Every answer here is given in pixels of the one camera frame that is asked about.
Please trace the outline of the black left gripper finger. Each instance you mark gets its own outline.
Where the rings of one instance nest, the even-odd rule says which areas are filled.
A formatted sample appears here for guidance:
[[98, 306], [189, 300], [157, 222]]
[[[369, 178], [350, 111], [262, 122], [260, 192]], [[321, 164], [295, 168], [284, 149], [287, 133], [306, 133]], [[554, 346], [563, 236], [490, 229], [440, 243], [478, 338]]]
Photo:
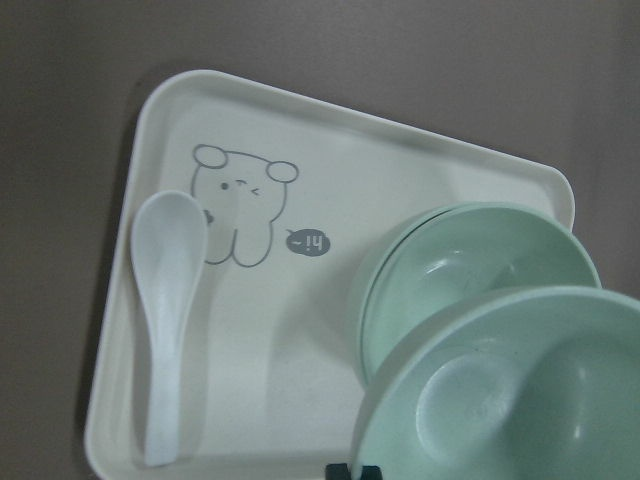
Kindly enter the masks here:
[[384, 470], [380, 460], [384, 457], [379, 452], [366, 452], [348, 459], [345, 454], [331, 453], [324, 465], [326, 480], [382, 480]]

